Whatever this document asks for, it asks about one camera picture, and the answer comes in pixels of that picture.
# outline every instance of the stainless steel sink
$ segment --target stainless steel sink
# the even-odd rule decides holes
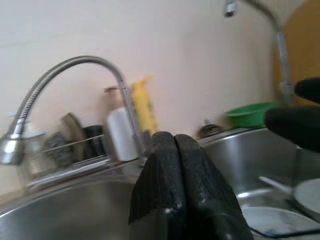
[[[303,150],[293,181],[296,146],[266,128],[236,130],[199,141],[235,191],[242,207],[290,209],[288,196],[259,181],[266,176],[292,186],[320,178],[320,155]]]
[[[11,204],[1,240],[127,240],[134,177],[82,179]]]
[[[237,130],[199,141],[240,204],[289,209],[285,196],[258,180],[291,183],[296,147],[268,131]],[[137,177],[92,176],[26,196],[0,211],[1,240],[127,240]],[[320,177],[320,157],[304,151],[298,182]]]

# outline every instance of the white wall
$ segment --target white wall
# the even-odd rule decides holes
[[[0,133],[32,84],[78,55],[115,63],[128,83],[151,74],[159,128],[194,134],[205,118],[273,97],[272,30],[243,3],[223,17],[225,0],[6,0],[0,7]],[[264,0],[284,20],[303,0]],[[74,112],[84,125],[102,122],[103,88],[115,84],[99,66],[61,74],[38,99],[33,124],[48,132]],[[8,172],[8,167],[0,168]],[[0,184],[0,192],[11,185]]]

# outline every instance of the green colander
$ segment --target green colander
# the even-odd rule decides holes
[[[263,128],[266,112],[276,106],[276,102],[261,102],[232,109],[224,115],[236,128]]]

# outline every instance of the faucet spout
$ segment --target faucet spout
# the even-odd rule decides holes
[[[234,16],[236,12],[236,1],[237,0],[226,0],[225,2],[225,9],[224,9],[224,16],[229,18]],[[282,97],[283,102],[287,106],[294,106],[295,99],[294,99],[294,90],[292,84],[290,82],[289,76],[289,63],[288,63],[288,49],[285,34],[281,27],[279,20],[276,16],[262,3],[256,0],[242,0],[249,6],[253,7],[257,11],[261,12],[271,23],[272,28],[275,32],[275,42],[277,44],[277,51],[280,60],[281,66],[281,84],[280,88],[282,90]]]
[[[122,98],[124,99],[124,103],[128,111],[129,120],[135,137],[137,152],[141,158],[143,157],[143,139],[141,131],[138,127],[139,125],[133,109],[130,93],[122,73],[111,62],[101,57],[77,56],[65,60],[51,68],[44,75],[42,75],[42,77],[40,77],[40,79],[33,85],[33,87],[27,93],[7,133],[0,139],[0,164],[20,165],[23,161],[25,154],[23,138],[25,123],[32,109],[32,106],[34,105],[42,90],[47,86],[47,84],[63,71],[73,66],[86,63],[101,65],[113,73],[119,85]]]

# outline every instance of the white bottle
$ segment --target white bottle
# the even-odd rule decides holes
[[[111,112],[106,117],[114,149],[118,160],[130,161],[138,157],[134,141],[134,132],[131,128],[127,110],[117,87],[109,87],[104,90],[108,93]]]

